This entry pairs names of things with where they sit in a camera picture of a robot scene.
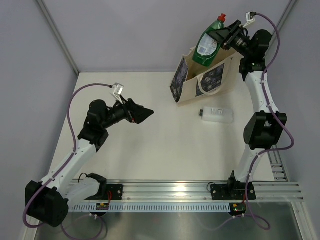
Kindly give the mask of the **clear bottle black cap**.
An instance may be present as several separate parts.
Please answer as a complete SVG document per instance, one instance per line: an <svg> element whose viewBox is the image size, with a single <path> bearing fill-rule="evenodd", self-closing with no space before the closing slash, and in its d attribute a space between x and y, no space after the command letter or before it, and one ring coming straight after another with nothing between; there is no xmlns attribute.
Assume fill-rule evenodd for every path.
<svg viewBox="0 0 320 240"><path fill-rule="evenodd" d="M229 108L205 106L199 110L199 116L206 122L231 124L234 121L234 112Z"/></svg>

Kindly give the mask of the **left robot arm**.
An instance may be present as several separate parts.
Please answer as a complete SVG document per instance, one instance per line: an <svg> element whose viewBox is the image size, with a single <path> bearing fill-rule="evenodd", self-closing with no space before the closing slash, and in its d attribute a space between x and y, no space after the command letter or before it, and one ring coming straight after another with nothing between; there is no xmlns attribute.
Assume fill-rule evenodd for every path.
<svg viewBox="0 0 320 240"><path fill-rule="evenodd" d="M110 193L103 176L90 173L76 185L70 187L69 184L106 142L109 127L122 120L138 125L153 114L153 110L136 104L131 98L116 101L112 107L101 99L91 102L74 149L41 181L32 180L26 186L23 223L31 228L27 221L30 216L55 228L64 221L69 210L82 201L106 200Z"/></svg>

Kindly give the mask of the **green bottle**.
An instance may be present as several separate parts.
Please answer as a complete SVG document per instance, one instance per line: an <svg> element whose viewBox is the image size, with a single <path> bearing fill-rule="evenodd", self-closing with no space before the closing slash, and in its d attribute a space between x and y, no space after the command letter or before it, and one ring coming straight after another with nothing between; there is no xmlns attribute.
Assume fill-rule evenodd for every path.
<svg viewBox="0 0 320 240"><path fill-rule="evenodd" d="M226 15L222 13L216 21L214 21L201 35L196 48L194 50L194 54L192 60L197 64L209 67L217 53L220 50L221 45L214 40L211 36L209 36L209 32L213 30L219 30L224 28L224 23L226 21Z"/></svg>

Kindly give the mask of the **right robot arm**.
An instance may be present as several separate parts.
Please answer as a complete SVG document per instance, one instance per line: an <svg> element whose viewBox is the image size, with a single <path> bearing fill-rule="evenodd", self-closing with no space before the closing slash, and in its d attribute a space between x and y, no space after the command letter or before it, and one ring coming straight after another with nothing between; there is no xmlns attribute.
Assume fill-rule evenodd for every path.
<svg viewBox="0 0 320 240"><path fill-rule="evenodd" d="M266 74L265 53L272 35L261 29L249 37L239 20L208 34L222 49L233 48L243 56L239 72L249 90L254 110L243 131L245 150L240 163L226 183L210 185L211 197L215 201L255 200L254 173L264 154L278 143L287 123L287 115L279 112L273 102Z"/></svg>

